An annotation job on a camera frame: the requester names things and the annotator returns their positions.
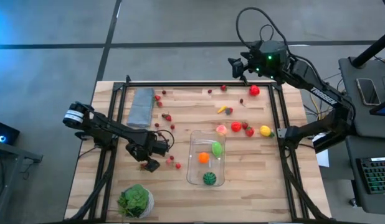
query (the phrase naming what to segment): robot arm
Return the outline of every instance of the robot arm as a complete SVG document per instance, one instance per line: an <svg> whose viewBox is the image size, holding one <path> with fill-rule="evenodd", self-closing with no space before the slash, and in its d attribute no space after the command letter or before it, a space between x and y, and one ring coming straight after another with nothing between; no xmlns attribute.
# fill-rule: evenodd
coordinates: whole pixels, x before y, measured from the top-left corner
<svg viewBox="0 0 385 224"><path fill-rule="evenodd" d="M249 52L241 52L241 56L247 59L246 64L243 64L240 58L228 59L234 78L240 78L247 83L244 72L257 73L260 77L275 80L279 85L288 83L295 88L308 90L334 108L322 120L302 127L291 126L278 130L278 136L286 148L296 149L302 138L328 132L325 137L315 141L315 147L321 151L342 141L352 130L355 114L352 102L321 80L308 60L290 54L284 42L256 41L248 45L248 48Z"/></svg>
<svg viewBox="0 0 385 224"><path fill-rule="evenodd" d="M72 103L62 122L73 129L84 131L94 138L94 143L100 147L113 147L116 136L128 140L126 150L136 161L147 161L145 169L153 172L159 167L159 162L151 159L153 153L165 156L169 152L168 140L159 141L162 137L159 131L132 129L128 126L108 119L104 114L97 113L90 105L79 102Z"/></svg>

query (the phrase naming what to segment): concrete floor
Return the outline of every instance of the concrete floor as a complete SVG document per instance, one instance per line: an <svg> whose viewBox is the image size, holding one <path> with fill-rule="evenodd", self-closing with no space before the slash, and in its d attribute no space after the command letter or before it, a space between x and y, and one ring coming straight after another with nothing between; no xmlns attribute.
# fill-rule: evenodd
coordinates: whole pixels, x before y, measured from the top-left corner
<svg viewBox="0 0 385 224"><path fill-rule="evenodd" d="M0 45L104 44L115 3L0 0ZM112 42L238 41L235 17L247 6L265 10L289 41L376 40L385 33L382 1L123 0ZM265 23L264 16L256 12L244 14L240 21L244 39L258 39L259 27ZM291 47L291 51L309 58L321 77L327 78L339 72L339 58L357 55L368 47L346 44ZM102 79L124 80L129 74L133 80L230 80L227 58L238 57L243 50L160 46L111 49ZM0 50L0 121L21 131L18 146L44 155L43 162L31 168L29 180L22 180L16 187L9 223L62 219L80 147L74 131L62 124L62 118L71 102L90 102L105 54L102 48ZM385 50L378 56L385 57ZM337 75L327 81L336 86L340 79ZM304 103L314 108L309 94L302 93ZM335 180L336 172L321 171L333 217L385 223L385 215L351 208L347 204L353 196L349 182Z"/></svg>

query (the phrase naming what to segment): transparent bin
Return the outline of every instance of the transparent bin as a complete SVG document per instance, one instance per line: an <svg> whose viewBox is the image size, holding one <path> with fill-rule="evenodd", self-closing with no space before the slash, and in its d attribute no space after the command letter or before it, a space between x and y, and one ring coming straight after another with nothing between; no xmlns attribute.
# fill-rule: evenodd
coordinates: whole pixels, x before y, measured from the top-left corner
<svg viewBox="0 0 385 224"><path fill-rule="evenodd" d="M222 153L215 156L212 153L212 144L220 143ZM212 172L216 175L216 181L210 186L221 186L224 183L224 155L226 146L226 136L212 131L193 131L190 139L190 153L188 158L187 181L190 184L206 185L204 174ZM198 160L198 155L202 152L209 154L209 162L202 164Z"/></svg>

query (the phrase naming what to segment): gray cloth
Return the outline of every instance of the gray cloth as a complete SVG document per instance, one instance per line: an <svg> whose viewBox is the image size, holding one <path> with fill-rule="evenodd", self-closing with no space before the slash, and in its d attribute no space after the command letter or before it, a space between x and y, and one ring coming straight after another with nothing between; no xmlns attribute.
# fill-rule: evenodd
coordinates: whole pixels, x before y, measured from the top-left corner
<svg viewBox="0 0 385 224"><path fill-rule="evenodd" d="M145 128L151 125L154 89L139 88L131 104L127 125Z"/></svg>

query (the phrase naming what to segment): wooden table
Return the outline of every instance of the wooden table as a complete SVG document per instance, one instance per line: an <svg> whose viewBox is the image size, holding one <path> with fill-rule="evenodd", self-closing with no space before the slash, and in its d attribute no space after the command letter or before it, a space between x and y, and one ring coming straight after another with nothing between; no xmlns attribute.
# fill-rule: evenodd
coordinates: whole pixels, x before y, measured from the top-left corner
<svg viewBox="0 0 385 224"><path fill-rule="evenodd" d="M113 82L98 82L93 96L92 106L96 111L107 114ZM127 121L136 88L128 88L122 123ZM180 162L180 170L167 166L166 157L158 155L154 159L161 167L150 173L140 171L137 163L124 149L127 143L122 139L118 145L115 171L110 196L108 222L136 222L127 220L117 213L117 202L120 193L128 186L142 184L149 189L155 199L155 206L144 222L271 222L290 221L287 195L280 163L278 144L275 138L265 138L259 134L261 125L274 129L269 91L261 89L260 95L253 97L247 94L247 87L229 87L226 92L218 87L165 87L155 88L162 97L163 107L153 108L154 124L170 129L162 113L172 115L175 144L169 155ZM299 90L283 85L285 103L291 125L301 126L307 123L302 98ZM278 95L275 91L281 126ZM230 116L217 114L222 106L231 106L234 112ZM243 131L233 133L229 129L226 141L226 181L220 187L206 187L189 184L186 180L189 138L194 130L214 130L224 124L228 128L233 121L245 121L255 128L251 138ZM92 148L93 142L82 144L80 153ZM65 213L65 218L74 215L90 195L97 171L100 150L84 155L77 164L74 182ZM313 149L301 146L297 150L303 186L318 208L327 216L330 209L326 199L320 170ZM97 216L100 214L102 195L98 201ZM298 216L302 217L297 193L294 192Z"/></svg>

